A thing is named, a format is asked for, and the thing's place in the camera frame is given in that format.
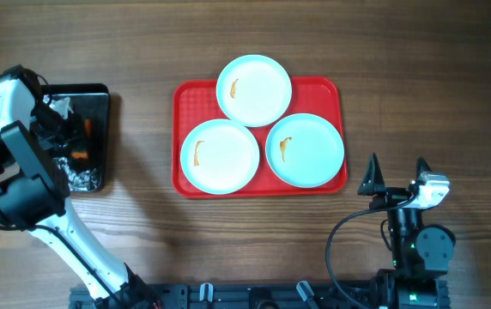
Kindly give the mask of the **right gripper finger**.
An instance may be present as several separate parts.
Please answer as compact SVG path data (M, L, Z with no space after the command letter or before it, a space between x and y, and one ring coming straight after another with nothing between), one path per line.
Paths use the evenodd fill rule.
M357 194L360 196L374 196L384 193L384 178L380 170L378 157L373 153L370 156L367 172L358 188Z
M421 156L416 161L416 177L419 179L424 172L431 172L432 169L427 161Z

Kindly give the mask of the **orange green scrub sponge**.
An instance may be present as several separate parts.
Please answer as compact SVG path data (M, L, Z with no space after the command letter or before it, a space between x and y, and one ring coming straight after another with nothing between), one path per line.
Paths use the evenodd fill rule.
M91 138L93 125L90 118L84 120L82 133L73 143L70 151L70 158L79 161L90 160Z

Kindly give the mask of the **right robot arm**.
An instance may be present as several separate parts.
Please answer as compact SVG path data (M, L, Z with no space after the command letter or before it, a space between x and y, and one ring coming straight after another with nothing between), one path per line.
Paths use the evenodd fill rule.
M362 196L371 196L370 210L387 214L391 270L379 270L369 284L371 308L449 308L447 283L454 254L455 235L441 225L426 225L422 213L438 206L449 193L450 181L432 171L423 158L417 160L416 178L408 187L385 185L377 156L372 154L367 173L359 187Z

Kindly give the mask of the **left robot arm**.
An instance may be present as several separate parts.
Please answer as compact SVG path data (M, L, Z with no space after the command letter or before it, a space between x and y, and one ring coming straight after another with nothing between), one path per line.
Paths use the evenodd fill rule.
M111 97L105 85L51 85L17 65L0 75L0 230L53 249L95 308L159 308L161 297L83 223L74 191L105 183Z

